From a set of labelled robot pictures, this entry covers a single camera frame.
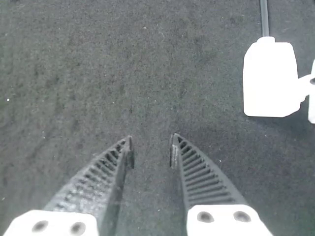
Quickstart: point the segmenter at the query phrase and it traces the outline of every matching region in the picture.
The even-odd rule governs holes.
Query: white plastic object
[[[188,236],[272,236],[246,205],[196,205],[187,215]]]
[[[10,224],[3,236],[98,236],[89,214],[31,210]]]
[[[273,37],[258,39],[244,57],[244,113],[250,117],[286,117],[298,111],[305,97],[315,94],[312,78],[298,78],[290,43],[276,42]],[[315,123],[315,98],[311,97],[309,120]]]

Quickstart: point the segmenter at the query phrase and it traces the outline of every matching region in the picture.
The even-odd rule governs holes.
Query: dark gray carpet
[[[310,73],[314,1],[269,6],[271,34],[293,44],[300,76]],[[243,57],[259,37],[258,1],[0,0],[0,233],[131,134],[136,169],[117,235],[184,235],[168,167],[179,132],[275,236],[315,235],[307,104],[283,119],[242,111]]]

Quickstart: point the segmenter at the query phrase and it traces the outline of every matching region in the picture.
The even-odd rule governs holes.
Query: mounting hole
[[[74,223],[71,226],[71,230],[70,230],[71,234],[76,235],[76,236],[82,235],[84,231],[85,231],[85,224],[82,222]]]
[[[243,211],[237,211],[234,213],[234,219],[241,222],[251,222],[251,218]]]
[[[204,222],[204,223],[214,222],[214,218],[212,217],[212,215],[210,213],[205,212],[205,211],[202,211],[197,215],[197,220]]]
[[[47,220],[38,221],[32,228],[33,233],[43,232],[48,226]]]

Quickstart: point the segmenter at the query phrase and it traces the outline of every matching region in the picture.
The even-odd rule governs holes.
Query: gray fabric surface
[[[314,1],[269,7],[271,35],[293,44],[299,74],[308,74]],[[275,236],[314,235],[307,104],[283,119],[242,112],[243,57],[260,34],[258,1],[0,0],[0,233],[131,134],[136,168],[117,235],[184,235],[168,167],[169,137],[179,132]]]

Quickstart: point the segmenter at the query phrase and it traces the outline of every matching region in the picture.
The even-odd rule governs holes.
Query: white plastic bracket
[[[246,205],[196,205],[187,215],[188,236],[272,236]]]
[[[3,236],[98,236],[96,218],[89,214],[31,210],[10,224]]]

